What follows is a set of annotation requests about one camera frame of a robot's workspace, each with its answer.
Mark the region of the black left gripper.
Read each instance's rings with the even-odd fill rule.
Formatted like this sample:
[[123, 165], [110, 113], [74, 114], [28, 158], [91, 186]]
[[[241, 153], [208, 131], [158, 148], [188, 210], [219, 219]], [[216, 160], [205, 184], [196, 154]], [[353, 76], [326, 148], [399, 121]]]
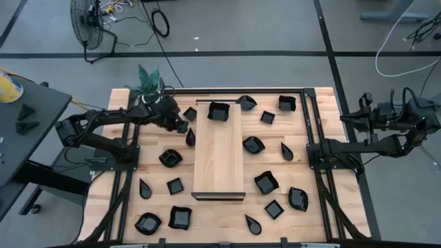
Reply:
[[152, 110], [155, 115], [151, 122], [168, 132], [176, 131], [179, 134], [185, 134], [188, 131], [188, 122], [180, 116], [180, 108], [177, 102], [171, 96], [164, 96], [158, 100]]

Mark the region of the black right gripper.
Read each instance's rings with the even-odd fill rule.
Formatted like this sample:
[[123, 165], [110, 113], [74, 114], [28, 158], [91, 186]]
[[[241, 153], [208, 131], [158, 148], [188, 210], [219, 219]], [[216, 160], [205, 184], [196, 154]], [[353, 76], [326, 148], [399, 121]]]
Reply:
[[375, 108], [371, 107], [372, 103], [371, 93], [364, 93], [359, 99], [360, 109], [352, 113], [341, 115], [340, 120], [345, 125], [359, 132], [366, 132], [368, 143], [377, 143], [378, 135], [374, 130], [385, 131], [392, 120], [398, 115], [395, 107], [388, 102], [379, 103]]

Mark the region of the black leaf-shaped plate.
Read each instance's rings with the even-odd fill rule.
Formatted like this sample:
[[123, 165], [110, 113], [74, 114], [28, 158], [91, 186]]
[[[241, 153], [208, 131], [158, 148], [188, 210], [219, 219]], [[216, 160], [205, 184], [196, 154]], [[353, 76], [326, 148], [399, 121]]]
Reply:
[[176, 150], [167, 149], [159, 156], [158, 159], [164, 166], [173, 168], [183, 160], [183, 157]]
[[291, 207], [306, 212], [309, 204], [308, 195], [302, 189], [291, 187], [288, 193], [288, 201]]
[[240, 96], [237, 103], [240, 104], [241, 109], [244, 111], [250, 111], [258, 105], [257, 102], [248, 95]]
[[143, 235], [151, 236], [161, 226], [162, 220], [155, 214], [146, 212], [136, 222], [135, 229]]
[[243, 147], [250, 154], [258, 154], [265, 150], [264, 143], [256, 136], [250, 136], [243, 141]]

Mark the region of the black wavy square bowl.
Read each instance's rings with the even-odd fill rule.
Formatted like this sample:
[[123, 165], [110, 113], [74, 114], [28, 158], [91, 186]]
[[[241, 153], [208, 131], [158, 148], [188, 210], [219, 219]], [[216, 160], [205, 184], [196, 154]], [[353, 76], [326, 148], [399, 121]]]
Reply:
[[262, 195], [268, 195], [275, 189], [279, 188], [278, 181], [273, 176], [271, 171], [263, 172], [261, 175], [254, 178], [254, 182], [259, 188]]
[[293, 96], [280, 95], [278, 98], [278, 109], [282, 111], [296, 111], [296, 98]]
[[208, 119], [226, 122], [229, 118], [230, 105], [226, 103], [211, 102], [209, 104]]
[[173, 206], [170, 212], [168, 226], [172, 229], [182, 229], [187, 231], [191, 223], [192, 210], [188, 207]]

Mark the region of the green plant white pot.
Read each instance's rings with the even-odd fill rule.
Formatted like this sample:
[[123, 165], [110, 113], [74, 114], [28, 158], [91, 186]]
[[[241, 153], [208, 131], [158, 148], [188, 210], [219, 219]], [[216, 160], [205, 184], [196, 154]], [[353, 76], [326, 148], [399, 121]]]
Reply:
[[161, 97], [161, 90], [159, 89], [159, 69], [156, 68], [151, 73], [148, 73], [141, 65], [139, 65], [138, 68], [139, 85], [124, 85], [124, 87], [138, 92], [144, 104], [157, 102]]

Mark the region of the long wooden tray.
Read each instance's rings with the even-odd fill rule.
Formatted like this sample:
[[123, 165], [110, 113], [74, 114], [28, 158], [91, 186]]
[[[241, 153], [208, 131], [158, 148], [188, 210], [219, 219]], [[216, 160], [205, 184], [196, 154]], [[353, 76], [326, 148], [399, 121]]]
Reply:
[[[226, 122], [208, 119], [211, 102], [230, 105]], [[240, 104], [230, 100], [197, 100], [194, 180], [196, 200], [244, 200], [243, 129]]]

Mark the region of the grey desk foot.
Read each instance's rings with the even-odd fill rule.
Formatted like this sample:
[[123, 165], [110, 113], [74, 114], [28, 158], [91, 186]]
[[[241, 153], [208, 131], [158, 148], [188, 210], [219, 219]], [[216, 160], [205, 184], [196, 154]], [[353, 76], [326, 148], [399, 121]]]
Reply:
[[362, 21], [379, 21], [385, 23], [403, 22], [420, 23], [429, 18], [425, 13], [410, 12], [416, 0], [398, 0], [389, 11], [384, 12], [363, 12], [360, 15]]

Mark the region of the white power strip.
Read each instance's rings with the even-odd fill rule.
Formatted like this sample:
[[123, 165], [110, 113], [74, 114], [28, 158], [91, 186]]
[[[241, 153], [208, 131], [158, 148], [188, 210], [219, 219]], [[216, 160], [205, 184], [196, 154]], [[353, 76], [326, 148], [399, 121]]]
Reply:
[[99, 5], [103, 16], [109, 18], [109, 22], [118, 21], [117, 16], [123, 13], [125, 7], [133, 8], [136, 0], [108, 0], [107, 3], [101, 3]]

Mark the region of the black floor fan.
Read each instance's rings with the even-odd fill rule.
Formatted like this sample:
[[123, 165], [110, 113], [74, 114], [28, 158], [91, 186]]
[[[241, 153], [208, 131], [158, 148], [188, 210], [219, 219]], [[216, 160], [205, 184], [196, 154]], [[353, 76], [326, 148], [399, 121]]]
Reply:
[[[70, 0], [70, 19], [75, 37], [83, 47], [83, 57], [86, 62], [93, 64], [114, 54], [117, 36], [103, 27], [100, 0]], [[89, 59], [87, 51], [97, 49], [102, 44], [105, 33], [113, 37], [112, 49], [107, 54]]]

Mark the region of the black side table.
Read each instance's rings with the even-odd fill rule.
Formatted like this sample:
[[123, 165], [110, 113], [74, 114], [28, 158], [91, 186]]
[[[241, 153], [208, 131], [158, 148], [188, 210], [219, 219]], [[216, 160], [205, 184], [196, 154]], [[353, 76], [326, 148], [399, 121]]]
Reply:
[[[72, 97], [25, 79], [19, 79], [19, 82], [24, 88], [20, 99], [13, 103], [0, 103], [0, 222], [30, 183], [36, 188], [20, 210], [21, 215], [34, 210], [35, 201], [45, 189], [82, 196], [89, 187], [89, 183], [83, 180], [30, 159]], [[24, 135], [16, 131], [22, 105], [28, 105], [35, 111], [30, 120], [39, 123]]]

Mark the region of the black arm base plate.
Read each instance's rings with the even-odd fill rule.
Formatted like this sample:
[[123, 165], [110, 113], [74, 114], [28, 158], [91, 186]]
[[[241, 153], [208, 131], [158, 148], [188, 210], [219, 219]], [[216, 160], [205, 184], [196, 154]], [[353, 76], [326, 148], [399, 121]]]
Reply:
[[363, 173], [365, 168], [359, 155], [336, 149], [336, 145], [313, 143], [307, 145], [309, 166], [312, 169], [350, 169]]
[[129, 146], [127, 152], [109, 152], [96, 148], [94, 156], [88, 158], [92, 171], [133, 172], [139, 164], [139, 146]]

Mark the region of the black aluminium table frame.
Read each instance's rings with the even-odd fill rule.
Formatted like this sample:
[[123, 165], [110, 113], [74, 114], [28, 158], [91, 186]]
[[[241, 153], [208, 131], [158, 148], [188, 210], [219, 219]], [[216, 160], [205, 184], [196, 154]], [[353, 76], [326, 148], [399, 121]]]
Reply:
[[[175, 96], [179, 107], [186, 110], [194, 107], [199, 99], [237, 99], [248, 95], [257, 106], [242, 115], [243, 136], [257, 136], [265, 144], [265, 150], [257, 155], [244, 154], [245, 199], [243, 201], [199, 201], [192, 197], [194, 180], [194, 149], [188, 147], [185, 136], [167, 132], [155, 125], [141, 128], [139, 145], [141, 156], [139, 167], [132, 179], [129, 202], [125, 215], [123, 242], [148, 244], [149, 247], [183, 244], [188, 247], [238, 248], [284, 245], [297, 247], [302, 242], [323, 242], [326, 239], [314, 172], [307, 160], [307, 131], [315, 130], [316, 124], [306, 124], [303, 110], [319, 110], [322, 127], [327, 138], [345, 139], [339, 121], [339, 112], [330, 87], [318, 87], [316, 100], [311, 101], [298, 88], [232, 88], [232, 89], [182, 89]], [[296, 111], [278, 109], [280, 95], [296, 98]], [[260, 120], [263, 111], [275, 114], [269, 125]], [[286, 161], [281, 153], [283, 142], [294, 153], [292, 161]], [[167, 149], [176, 150], [183, 160], [175, 167], [164, 166], [159, 156]], [[279, 184], [268, 195], [262, 195], [254, 182], [256, 176], [271, 171]], [[142, 199], [139, 194], [139, 179], [143, 179], [152, 190], [151, 198]], [[184, 190], [170, 195], [167, 182], [180, 178]], [[291, 187], [302, 189], [308, 195], [306, 212], [290, 206], [288, 193]], [[273, 220], [265, 207], [276, 200], [285, 210]], [[173, 206], [192, 210], [191, 223], [187, 231], [168, 226]], [[138, 219], [146, 212], [157, 215], [162, 224], [151, 236], [135, 229]], [[257, 220], [262, 232], [253, 235], [247, 226], [245, 214]]]

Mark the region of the black triangular bracket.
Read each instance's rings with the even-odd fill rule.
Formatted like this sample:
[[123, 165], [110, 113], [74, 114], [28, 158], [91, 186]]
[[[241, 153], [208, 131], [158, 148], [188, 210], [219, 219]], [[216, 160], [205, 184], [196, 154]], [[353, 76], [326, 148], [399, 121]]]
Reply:
[[28, 117], [31, 114], [34, 114], [36, 111], [30, 107], [29, 105], [23, 103], [21, 106], [21, 111], [17, 117], [18, 121], [23, 121], [26, 117]]
[[18, 133], [20, 135], [25, 135], [31, 129], [35, 128], [38, 125], [39, 125], [38, 121], [33, 121], [33, 122], [16, 122], [15, 123], [16, 133]]

